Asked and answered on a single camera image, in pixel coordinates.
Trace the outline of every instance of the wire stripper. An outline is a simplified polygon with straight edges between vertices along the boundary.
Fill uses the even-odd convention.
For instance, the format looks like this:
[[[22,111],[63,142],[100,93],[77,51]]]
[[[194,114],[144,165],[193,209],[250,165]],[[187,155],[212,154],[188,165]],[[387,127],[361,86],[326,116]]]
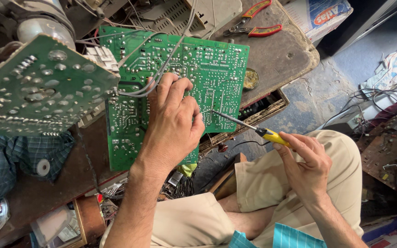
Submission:
[[[224,36],[228,36],[235,33],[248,33],[248,37],[265,37],[272,35],[281,29],[283,29],[283,25],[277,24],[270,27],[244,27],[246,23],[248,23],[258,12],[262,9],[267,8],[272,4],[272,0],[264,0],[252,6],[250,9],[246,11],[241,17],[241,21],[237,23],[235,26],[223,32]]]

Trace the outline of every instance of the printed circuit board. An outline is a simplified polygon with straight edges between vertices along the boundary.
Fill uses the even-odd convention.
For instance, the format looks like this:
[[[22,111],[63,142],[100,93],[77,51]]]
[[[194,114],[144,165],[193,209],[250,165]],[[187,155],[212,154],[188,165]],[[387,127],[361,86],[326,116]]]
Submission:
[[[39,34],[0,64],[0,135],[59,135],[104,102],[119,77]]]
[[[141,43],[151,32],[101,26],[100,44],[109,48],[116,60],[128,55],[119,69],[121,76],[118,91],[133,92],[146,85],[147,78],[154,76],[169,59],[165,72],[187,77],[194,88],[185,93],[193,96],[203,113],[205,132],[233,132],[236,124],[213,114],[216,110],[237,118],[241,92],[246,72],[249,47],[185,37],[174,55],[169,58],[180,37],[156,34]],[[107,105],[108,148],[111,170],[126,170],[134,162],[140,150],[148,126],[149,103],[146,98],[125,96],[111,97]],[[180,164],[197,163],[198,146]]]

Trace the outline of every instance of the wooden workbench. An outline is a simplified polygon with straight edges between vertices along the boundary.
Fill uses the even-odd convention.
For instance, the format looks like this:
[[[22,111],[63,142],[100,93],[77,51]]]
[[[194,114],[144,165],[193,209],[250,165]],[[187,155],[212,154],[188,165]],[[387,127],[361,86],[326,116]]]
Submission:
[[[242,13],[256,2],[257,0],[242,0]],[[251,47],[247,66],[259,73],[260,82],[257,88],[243,93],[241,106],[249,105],[277,90],[308,73],[318,64],[318,52],[277,1],[273,1],[268,9],[257,14],[247,26],[282,24],[282,31],[269,37],[248,38],[247,34],[222,36],[224,30],[240,20],[241,14],[218,30],[212,39],[227,42],[231,38],[235,43]],[[29,225],[48,211],[94,188],[91,170],[74,127],[71,132],[77,143],[54,184],[38,181],[24,173],[18,174],[17,184],[7,195],[11,217],[0,230],[0,238]],[[81,129],[81,133],[84,134],[86,148],[98,180],[105,182],[118,176],[119,173],[109,171],[105,116],[89,127]]]

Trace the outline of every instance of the cardboard box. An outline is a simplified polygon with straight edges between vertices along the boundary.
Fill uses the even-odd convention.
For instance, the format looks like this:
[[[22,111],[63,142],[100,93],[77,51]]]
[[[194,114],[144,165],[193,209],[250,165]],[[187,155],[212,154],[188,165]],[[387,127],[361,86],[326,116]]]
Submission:
[[[296,0],[284,9],[312,42],[336,29],[353,12],[347,0]]]
[[[397,217],[363,227],[369,248],[397,248]]]

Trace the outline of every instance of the hand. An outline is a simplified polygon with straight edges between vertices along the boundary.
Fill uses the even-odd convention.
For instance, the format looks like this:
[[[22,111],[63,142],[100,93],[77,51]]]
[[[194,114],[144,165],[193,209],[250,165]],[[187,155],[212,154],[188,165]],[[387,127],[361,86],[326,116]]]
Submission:
[[[289,184],[301,202],[304,205],[320,204],[329,199],[327,178],[332,166],[332,159],[326,154],[324,145],[313,137],[284,132],[279,134],[306,161],[297,163],[289,148],[278,143],[273,144],[283,160]]]
[[[136,158],[140,169],[165,179],[197,147],[205,125],[196,100],[183,98],[185,90],[192,87],[189,79],[168,72],[163,74],[157,90],[148,94],[150,120]]]

